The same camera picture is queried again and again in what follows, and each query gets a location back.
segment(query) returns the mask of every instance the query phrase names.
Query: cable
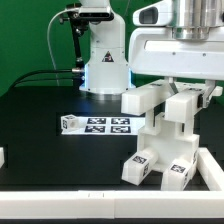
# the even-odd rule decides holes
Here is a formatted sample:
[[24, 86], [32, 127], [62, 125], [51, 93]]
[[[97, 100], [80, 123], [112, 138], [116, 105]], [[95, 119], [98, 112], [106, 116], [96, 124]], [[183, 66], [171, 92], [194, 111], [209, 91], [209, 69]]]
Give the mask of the cable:
[[[71, 77], [71, 78], [58, 78], [58, 80], [74, 80], [74, 79], [80, 79], [80, 77]], [[56, 79], [28, 79], [28, 80], [23, 80], [15, 83], [15, 86], [26, 83], [26, 82], [43, 82], [43, 81], [56, 81]]]
[[128, 8], [130, 6], [130, 3], [131, 3], [131, 0], [128, 0], [128, 3], [127, 3], [127, 7], [126, 7], [126, 10], [125, 10], [125, 13], [124, 13], [124, 17], [127, 15], [128, 13]]
[[60, 69], [60, 70], [38, 70], [38, 71], [33, 71], [33, 72], [29, 72], [26, 73], [25, 75], [20, 76], [18, 79], [16, 79], [13, 84], [9, 87], [9, 90], [14, 88], [18, 82], [22, 81], [23, 79], [33, 76], [33, 75], [37, 75], [37, 74], [58, 74], [58, 73], [72, 73], [72, 69]]
[[[51, 61], [52, 61], [52, 64], [53, 64], [53, 67], [54, 67], [54, 70], [57, 70], [57, 65], [56, 65], [56, 61], [55, 61], [55, 58], [54, 58], [54, 55], [53, 55], [53, 51], [52, 51], [52, 47], [51, 47], [51, 40], [50, 40], [50, 34], [51, 34], [51, 27], [52, 27], [52, 24], [54, 22], [54, 20], [60, 16], [61, 14], [63, 13], [67, 13], [67, 12], [73, 12], [74, 9], [65, 9], [59, 13], [57, 13], [50, 21], [49, 25], [48, 25], [48, 29], [47, 29], [47, 44], [48, 44], [48, 49], [49, 49], [49, 53], [50, 53], [50, 57], [51, 57]], [[58, 82], [58, 74], [56, 73], [56, 79], [57, 79], [57, 85], [59, 86], [59, 82]]]

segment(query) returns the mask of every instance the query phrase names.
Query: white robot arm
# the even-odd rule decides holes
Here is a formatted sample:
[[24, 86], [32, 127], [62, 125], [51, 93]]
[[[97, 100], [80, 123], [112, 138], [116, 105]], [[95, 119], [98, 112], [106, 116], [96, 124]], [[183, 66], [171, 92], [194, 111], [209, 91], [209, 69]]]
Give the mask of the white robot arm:
[[[162, 190], [181, 191], [196, 168], [212, 172], [206, 163], [203, 168], [197, 165], [199, 136], [193, 130], [195, 114], [208, 107], [212, 96], [222, 94], [215, 81], [224, 80], [222, 1], [164, 0], [138, 10], [133, 20], [142, 28], [131, 37], [131, 69], [166, 78], [122, 96], [123, 113], [146, 113], [137, 153], [125, 162], [122, 179], [139, 185], [154, 170], [163, 173]], [[177, 77], [206, 82], [180, 83], [175, 81]], [[154, 115], [154, 108], [162, 103], [164, 111]], [[220, 187], [224, 180], [203, 177], [210, 189], [224, 190]]]
[[[70, 14], [73, 36], [91, 30], [91, 58], [85, 64], [85, 82], [80, 87], [98, 99], [119, 99], [131, 88], [129, 66], [125, 59], [125, 23], [113, 12], [109, 0], [80, 0], [77, 11]], [[76, 21], [82, 21], [83, 31]], [[77, 60], [84, 65], [78, 47]]]

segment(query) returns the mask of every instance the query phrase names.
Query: white foam block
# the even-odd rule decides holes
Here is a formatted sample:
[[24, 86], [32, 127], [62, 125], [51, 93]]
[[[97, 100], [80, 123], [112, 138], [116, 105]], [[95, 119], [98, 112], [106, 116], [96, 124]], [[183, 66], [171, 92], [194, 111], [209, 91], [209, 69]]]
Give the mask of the white foam block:
[[224, 191], [224, 172], [208, 149], [199, 149], [197, 168], [211, 191]]
[[75, 131], [79, 128], [79, 118], [74, 115], [61, 117], [61, 129], [66, 132]]
[[94, 219], [114, 218], [114, 192], [113, 191], [79, 191], [77, 195], [77, 218]]
[[182, 191], [190, 180], [192, 164], [183, 159], [175, 159], [163, 173], [162, 191]]
[[153, 109], [165, 100], [161, 96], [163, 86], [164, 81], [158, 80], [123, 93], [121, 112], [139, 116]]
[[5, 163], [5, 159], [4, 159], [4, 150], [3, 148], [0, 148], [0, 168], [2, 167], [2, 165]]
[[202, 89], [190, 88], [166, 100], [165, 119], [173, 122], [186, 123], [201, 109], [198, 108], [198, 96]]
[[150, 148], [138, 151], [124, 163], [122, 180], [139, 185], [150, 173], [157, 160], [157, 152]]

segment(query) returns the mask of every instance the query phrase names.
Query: white cube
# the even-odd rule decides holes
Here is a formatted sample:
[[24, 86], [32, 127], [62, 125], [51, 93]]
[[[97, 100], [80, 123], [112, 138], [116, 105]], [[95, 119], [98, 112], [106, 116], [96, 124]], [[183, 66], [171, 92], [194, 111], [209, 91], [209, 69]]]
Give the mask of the white cube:
[[186, 89], [167, 99], [165, 119], [179, 123], [186, 123], [193, 119], [201, 109], [198, 108], [198, 97], [202, 93], [202, 89]]
[[183, 159], [175, 159], [163, 173], [162, 191], [183, 191], [191, 179], [192, 164]]
[[150, 173], [157, 160], [158, 154], [152, 149], [138, 151], [124, 163], [122, 180], [139, 185]]
[[75, 131], [79, 128], [79, 119], [74, 115], [61, 117], [61, 129], [63, 131]]
[[0, 168], [2, 167], [2, 165], [5, 163], [5, 159], [4, 159], [4, 150], [3, 148], [0, 148]]

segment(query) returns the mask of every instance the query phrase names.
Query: white border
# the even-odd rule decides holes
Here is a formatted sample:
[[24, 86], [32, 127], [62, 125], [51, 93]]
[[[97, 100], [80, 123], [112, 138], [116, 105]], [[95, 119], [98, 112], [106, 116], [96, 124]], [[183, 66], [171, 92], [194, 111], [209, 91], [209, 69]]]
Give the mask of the white border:
[[199, 151], [199, 171], [216, 191], [0, 192], [0, 219], [224, 218], [224, 173]]

